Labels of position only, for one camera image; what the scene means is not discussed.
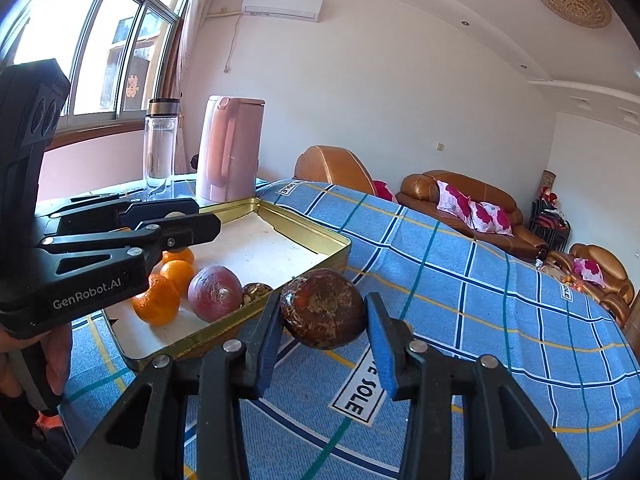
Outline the person's left hand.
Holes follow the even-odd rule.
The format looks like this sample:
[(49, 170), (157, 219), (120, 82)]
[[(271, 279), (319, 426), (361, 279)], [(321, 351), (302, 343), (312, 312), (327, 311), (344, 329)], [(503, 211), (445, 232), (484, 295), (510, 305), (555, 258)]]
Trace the person's left hand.
[(45, 334), (30, 339), (15, 339), (1, 330), (1, 393), (9, 398), (17, 398), (23, 392), (17, 379), (16, 364), (10, 353), (35, 344), (43, 348), (47, 360), (46, 375), (49, 386), (59, 396), (70, 376), (70, 354), (73, 348), (73, 334), (70, 324), (58, 326)]

